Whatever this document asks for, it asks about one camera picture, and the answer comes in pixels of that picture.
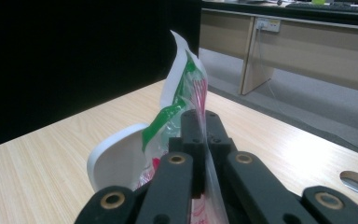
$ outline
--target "black wall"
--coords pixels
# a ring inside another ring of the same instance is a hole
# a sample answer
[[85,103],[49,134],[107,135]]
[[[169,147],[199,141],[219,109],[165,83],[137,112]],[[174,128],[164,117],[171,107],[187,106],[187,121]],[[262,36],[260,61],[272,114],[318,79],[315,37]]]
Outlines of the black wall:
[[0,2],[0,144],[165,78],[170,29],[197,53],[200,1]]

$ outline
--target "wooden table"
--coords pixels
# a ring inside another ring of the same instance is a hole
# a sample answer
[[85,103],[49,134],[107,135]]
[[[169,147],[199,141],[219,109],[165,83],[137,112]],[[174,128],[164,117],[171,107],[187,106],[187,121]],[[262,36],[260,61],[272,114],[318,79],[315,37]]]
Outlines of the wooden table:
[[[73,223],[93,194],[86,162],[110,134],[157,115],[163,82],[153,84],[0,146],[0,223]],[[240,150],[258,156],[292,192],[323,185],[358,203],[341,182],[358,173],[358,154],[243,105],[208,93]]]

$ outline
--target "gray floor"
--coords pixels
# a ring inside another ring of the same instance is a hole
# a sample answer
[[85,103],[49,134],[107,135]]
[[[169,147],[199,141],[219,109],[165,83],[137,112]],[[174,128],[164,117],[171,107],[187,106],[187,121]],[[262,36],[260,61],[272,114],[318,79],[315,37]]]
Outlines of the gray floor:
[[358,91],[276,69],[239,95],[242,60],[200,50],[209,90],[358,152]]

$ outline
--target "brass screw insert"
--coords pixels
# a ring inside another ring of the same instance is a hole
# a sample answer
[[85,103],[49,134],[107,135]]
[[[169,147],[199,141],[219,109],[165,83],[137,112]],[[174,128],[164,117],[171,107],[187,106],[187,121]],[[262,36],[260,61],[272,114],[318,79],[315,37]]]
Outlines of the brass screw insert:
[[122,192],[113,191],[103,196],[103,198],[101,199],[101,206],[104,209],[118,208],[124,203],[125,199],[126,197]]

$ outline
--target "desk cabinet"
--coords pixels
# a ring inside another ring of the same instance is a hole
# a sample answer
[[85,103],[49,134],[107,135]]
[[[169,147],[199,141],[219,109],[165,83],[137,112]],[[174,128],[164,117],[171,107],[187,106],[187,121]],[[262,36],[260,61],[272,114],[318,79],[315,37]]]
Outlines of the desk cabinet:
[[[259,17],[280,20],[280,32],[256,30]],[[358,90],[358,25],[204,9],[200,46],[244,59],[242,94],[270,78],[273,68]]]

